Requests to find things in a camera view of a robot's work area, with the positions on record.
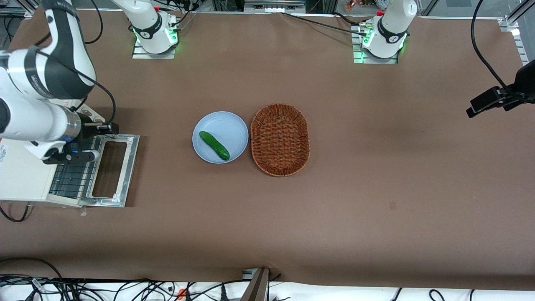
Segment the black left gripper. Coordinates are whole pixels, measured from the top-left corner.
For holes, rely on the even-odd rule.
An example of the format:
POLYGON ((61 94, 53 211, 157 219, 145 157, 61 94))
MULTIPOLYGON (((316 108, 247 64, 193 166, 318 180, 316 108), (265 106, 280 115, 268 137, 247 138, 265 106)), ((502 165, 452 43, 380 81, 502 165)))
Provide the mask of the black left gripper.
POLYGON ((534 104, 535 101, 535 60, 520 68, 512 84, 508 88, 508 103, 503 106, 505 111, 522 104, 534 104))

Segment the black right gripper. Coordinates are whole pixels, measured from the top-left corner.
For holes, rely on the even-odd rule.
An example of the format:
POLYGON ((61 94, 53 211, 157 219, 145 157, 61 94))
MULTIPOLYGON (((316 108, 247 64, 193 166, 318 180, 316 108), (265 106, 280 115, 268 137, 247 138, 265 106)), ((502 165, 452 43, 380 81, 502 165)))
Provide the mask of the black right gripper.
POLYGON ((80 114, 82 127, 80 139, 90 139, 95 135, 118 135, 119 125, 115 122, 106 124, 103 121, 93 121, 88 115, 80 114))

